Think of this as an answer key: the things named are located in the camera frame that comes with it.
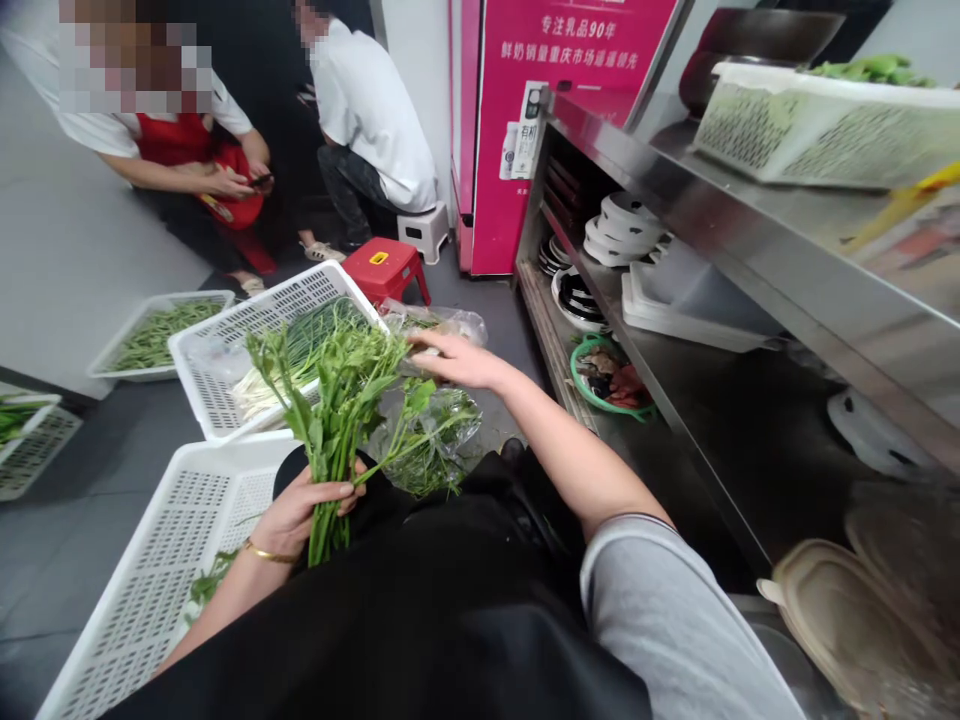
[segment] black apron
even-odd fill
[[[278,491],[303,463],[288,458]],[[370,482],[346,552],[105,717],[652,717],[643,681],[586,631],[576,551],[499,456],[449,500],[413,503],[382,476]]]

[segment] vegetable basket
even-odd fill
[[[45,402],[20,430],[20,437],[0,449],[0,502],[23,495],[67,440],[80,427],[79,418],[57,407],[59,395],[18,395],[8,403]]]
[[[150,679],[187,631],[190,585],[250,534],[299,444],[279,431],[174,453],[38,720],[98,718]]]
[[[130,316],[107,343],[103,352],[90,365],[87,375],[103,380],[127,380],[129,382],[153,382],[155,380],[169,380],[177,376],[177,369],[173,362],[142,370],[112,370],[124,345],[150,317],[158,312],[173,310],[177,305],[188,302],[208,301],[221,302],[226,310],[233,305],[235,295],[229,290],[199,290],[189,293],[171,293],[169,295],[155,295],[147,298],[140,307]]]
[[[204,362],[194,349],[206,342],[219,344],[231,352],[239,350],[236,354],[246,363],[245,372],[253,367],[243,349],[248,332],[256,334],[266,328],[279,331],[285,323],[289,324],[298,316],[343,296],[351,298],[371,323],[387,331],[376,309],[340,263],[327,260],[170,338],[170,354],[177,374],[207,440],[215,443],[235,440],[280,420],[283,408],[275,403],[245,420],[243,409],[231,393],[240,378],[231,381],[222,369]],[[302,387],[300,392],[308,402],[315,403],[318,399],[317,381]]]
[[[597,335],[596,333],[587,333],[583,336],[583,342],[577,345],[577,347],[575,347],[573,352],[570,354],[570,375],[573,377],[573,384],[576,385],[577,390],[579,390],[580,394],[583,395],[583,399],[594,407],[600,408],[601,410],[606,410],[607,412],[617,413],[619,415],[629,415],[632,418],[636,418],[641,423],[646,424],[646,419],[657,412],[657,406],[655,404],[650,404],[647,407],[640,408],[638,410],[617,407],[616,405],[608,403],[605,400],[601,400],[594,395],[590,387],[583,381],[583,378],[580,377],[580,372],[577,370],[577,360],[584,355],[589,355],[598,347],[603,347],[609,350],[615,357],[623,357],[623,353],[620,352],[620,349],[605,337],[602,335]]]
[[[693,146],[764,183],[912,186],[960,157],[960,92],[718,63]]]

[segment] gold bracelet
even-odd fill
[[[247,538],[247,541],[243,544],[243,549],[251,551],[254,555],[264,560],[283,563],[284,565],[293,565],[300,559],[299,555],[277,555],[276,553],[268,553],[266,550],[261,550],[254,545],[250,538]]]

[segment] gray floor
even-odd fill
[[[268,284],[311,264],[291,248]],[[480,313],[488,347],[548,382],[518,294],[505,281],[470,281],[456,251],[426,268],[433,304]],[[211,279],[208,287],[221,285]],[[405,296],[419,302],[415,291]],[[489,393],[477,445],[517,434]],[[177,381],[119,385],[20,500],[0,505],[0,717],[32,718],[123,554],[171,455],[203,437]]]

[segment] hand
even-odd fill
[[[428,345],[441,353],[417,353],[411,358],[414,365],[459,385],[500,393],[505,384],[520,372],[507,361],[458,335],[424,330],[411,337],[410,342]]]
[[[217,171],[204,178],[205,192],[234,200],[244,200],[256,190],[247,187],[247,179],[232,169],[217,165]]]
[[[359,458],[355,468],[357,475],[367,471]],[[315,505],[339,500],[337,515],[343,516],[353,510],[357,500],[366,494],[365,485],[355,488],[348,482],[310,482],[310,467],[307,466],[267,508],[250,533],[250,542],[265,552],[299,555],[310,537]]]
[[[259,161],[250,162],[250,177],[256,180],[258,177],[263,177],[264,175],[270,174],[270,168],[267,167],[266,163]],[[254,192],[258,192],[261,195],[269,195],[273,192],[273,178],[270,178],[266,183],[261,185],[258,188],[254,188]]]

